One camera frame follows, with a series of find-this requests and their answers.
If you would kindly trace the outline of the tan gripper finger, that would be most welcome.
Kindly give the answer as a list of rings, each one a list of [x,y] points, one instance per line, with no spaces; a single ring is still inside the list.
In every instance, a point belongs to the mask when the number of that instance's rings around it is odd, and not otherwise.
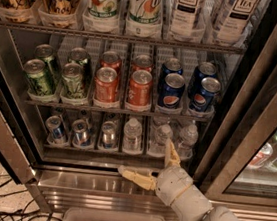
[[[166,140],[166,145],[165,145],[165,161],[164,165],[166,167],[170,167],[173,165],[180,166],[180,158],[178,153],[176,152],[176,149],[174,147],[174,143],[171,141],[171,139]]]
[[[157,186],[156,178],[152,175],[150,169],[119,166],[119,174],[142,189],[154,191]]]

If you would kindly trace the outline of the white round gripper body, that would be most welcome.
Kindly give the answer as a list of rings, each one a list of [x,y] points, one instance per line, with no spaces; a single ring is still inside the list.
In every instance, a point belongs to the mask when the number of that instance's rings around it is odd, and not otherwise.
[[[166,167],[157,177],[155,194],[166,206],[170,206],[178,195],[193,185],[192,180],[182,167]]]

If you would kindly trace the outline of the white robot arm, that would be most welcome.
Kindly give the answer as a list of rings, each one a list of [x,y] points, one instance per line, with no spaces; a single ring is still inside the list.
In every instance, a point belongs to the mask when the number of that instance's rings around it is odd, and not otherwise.
[[[155,191],[156,196],[179,217],[179,221],[239,221],[223,206],[213,206],[193,184],[191,176],[180,166],[174,143],[166,140],[164,169],[157,177],[149,169],[120,166],[118,172],[142,189]]]

